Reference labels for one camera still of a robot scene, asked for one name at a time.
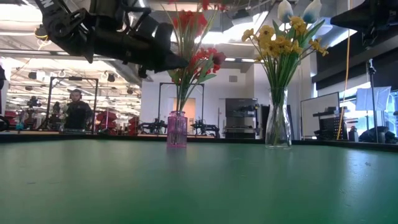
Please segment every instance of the flower bouquet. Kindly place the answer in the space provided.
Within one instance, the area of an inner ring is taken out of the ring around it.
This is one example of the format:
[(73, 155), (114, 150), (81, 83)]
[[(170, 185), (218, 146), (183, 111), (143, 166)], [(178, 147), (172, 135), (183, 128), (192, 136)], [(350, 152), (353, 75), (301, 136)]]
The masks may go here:
[(167, 124), (168, 147), (186, 147), (187, 143), (187, 118), (184, 117), (183, 108), (193, 89), (200, 83), (215, 77), (225, 60), (222, 52), (214, 48), (200, 48), (203, 38), (213, 24), (216, 10), (224, 6), (216, 4), (215, 12), (207, 20), (202, 12), (210, 8), (209, 2), (203, 0), (198, 3), (197, 11), (178, 11), (177, 17), (169, 16), (174, 25), (174, 34), (177, 37), (177, 55), (189, 62), (186, 68), (169, 70), (172, 82), (177, 87), (177, 107), (171, 112)]
[(320, 46), (320, 39), (313, 36), (324, 21), (316, 23), (322, 4), (314, 0), (308, 5), (302, 17), (293, 16), (292, 6), (286, 0), (279, 4), (278, 19), (289, 29), (280, 30), (273, 21), (274, 27), (263, 26), (259, 34), (254, 30), (246, 30), (242, 41), (248, 39), (255, 46), (258, 56), (266, 71), (270, 88), (270, 110), (266, 127), (267, 147), (290, 147), (290, 122), (287, 114), (287, 86), (289, 85), (297, 66), (303, 58), (313, 52), (328, 54), (327, 47)]

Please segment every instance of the clear glass vase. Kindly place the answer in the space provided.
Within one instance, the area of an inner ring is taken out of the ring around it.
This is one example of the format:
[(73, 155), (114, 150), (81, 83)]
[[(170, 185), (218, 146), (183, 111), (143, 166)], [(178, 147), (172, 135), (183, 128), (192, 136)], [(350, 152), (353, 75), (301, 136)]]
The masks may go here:
[(187, 123), (184, 111), (172, 111), (167, 119), (167, 147), (186, 148)]
[(292, 133), (287, 114), (287, 88), (271, 88), (269, 98), (266, 147), (288, 149), (292, 145)]

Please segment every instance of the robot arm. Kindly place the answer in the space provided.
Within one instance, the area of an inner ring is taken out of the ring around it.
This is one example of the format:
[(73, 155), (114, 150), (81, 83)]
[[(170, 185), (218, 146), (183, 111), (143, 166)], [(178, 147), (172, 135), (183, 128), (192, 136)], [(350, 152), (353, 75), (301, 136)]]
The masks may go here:
[[(98, 54), (155, 72), (188, 65), (170, 50), (172, 25), (157, 23), (149, 16), (149, 8), (129, 6), (126, 0), (92, 0), (90, 12), (86, 9), (70, 12), (62, 0), (35, 1), (43, 14), (47, 38), (72, 56), (84, 56), (92, 63), (93, 55)], [(129, 12), (142, 12), (142, 16), (134, 27), (126, 24), (123, 31), (118, 31), (123, 22), (129, 21)], [(140, 26), (146, 21), (152, 26)]]

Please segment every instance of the table surface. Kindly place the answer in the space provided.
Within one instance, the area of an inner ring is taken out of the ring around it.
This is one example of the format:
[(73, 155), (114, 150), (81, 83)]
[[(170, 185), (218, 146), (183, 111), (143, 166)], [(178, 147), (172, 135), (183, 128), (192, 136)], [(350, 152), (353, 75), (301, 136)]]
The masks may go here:
[(398, 154), (71, 140), (0, 144), (0, 223), (398, 223)]

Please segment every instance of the person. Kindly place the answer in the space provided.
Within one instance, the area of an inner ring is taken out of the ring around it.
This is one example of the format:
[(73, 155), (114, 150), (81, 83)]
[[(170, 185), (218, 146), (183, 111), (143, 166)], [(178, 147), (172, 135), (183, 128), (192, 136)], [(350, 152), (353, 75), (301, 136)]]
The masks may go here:
[(85, 129), (86, 123), (90, 121), (90, 118), (93, 114), (88, 103), (81, 101), (81, 91), (73, 90), (70, 93), (71, 103), (68, 103), (68, 109), (66, 114), (68, 115), (66, 118), (66, 122), (64, 128), (67, 129)]

